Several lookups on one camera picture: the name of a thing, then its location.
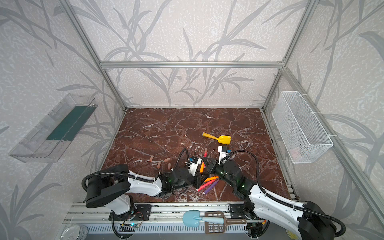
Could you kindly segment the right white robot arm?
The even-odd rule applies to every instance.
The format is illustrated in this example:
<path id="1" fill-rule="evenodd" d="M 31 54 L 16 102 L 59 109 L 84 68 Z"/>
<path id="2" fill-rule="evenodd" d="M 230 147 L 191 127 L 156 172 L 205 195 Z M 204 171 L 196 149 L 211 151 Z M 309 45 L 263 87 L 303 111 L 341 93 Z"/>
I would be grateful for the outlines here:
<path id="1" fill-rule="evenodd" d="M 250 219 L 268 220 L 297 235 L 300 240 L 333 240 L 345 234 L 345 224 L 327 214 L 311 202 L 295 202 L 264 189 L 257 181 L 243 176 L 234 161 L 223 165 L 211 158 L 203 158 L 207 170 L 233 188 L 243 200 L 244 211 Z"/>

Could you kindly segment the orange marker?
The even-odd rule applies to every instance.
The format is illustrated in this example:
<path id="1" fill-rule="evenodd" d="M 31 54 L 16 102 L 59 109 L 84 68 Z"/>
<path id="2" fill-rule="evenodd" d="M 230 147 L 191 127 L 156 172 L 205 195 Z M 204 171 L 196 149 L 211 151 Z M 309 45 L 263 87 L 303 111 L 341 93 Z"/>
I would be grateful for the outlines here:
<path id="1" fill-rule="evenodd" d="M 204 172 L 204 168 L 205 168 L 205 164 L 202 163 L 202 164 L 201 164 L 201 168 L 200 168 L 200 173 L 203 173 L 203 172 Z"/>
<path id="2" fill-rule="evenodd" d="M 204 184 L 215 182 L 215 181 L 217 181 L 218 178 L 219 178 L 219 177 L 211 177 L 211 178 L 208 178 L 208 179 L 206 179 L 206 180 L 204 181 Z"/>

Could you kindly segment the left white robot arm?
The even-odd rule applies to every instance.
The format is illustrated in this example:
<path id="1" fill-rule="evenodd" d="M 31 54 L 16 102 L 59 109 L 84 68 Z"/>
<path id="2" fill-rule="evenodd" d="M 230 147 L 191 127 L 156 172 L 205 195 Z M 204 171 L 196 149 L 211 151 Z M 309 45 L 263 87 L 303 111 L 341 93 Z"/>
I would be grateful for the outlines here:
<path id="1" fill-rule="evenodd" d="M 87 175 L 82 180 L 86 191 L 85 204 L 89 209 L 106 207 L 111 213 L 109 220 L 131 220 L 140 213 L 133 197 L 126 194 L 144 194 L 167 199 L 178 190 L 190 186 L 199 188 L 208 178 L 207 173 L 193 173 L 190 168 L 175 168 L 171 172 L 148 177 L 129 170 L 128 165 L 117 165 Z"/>

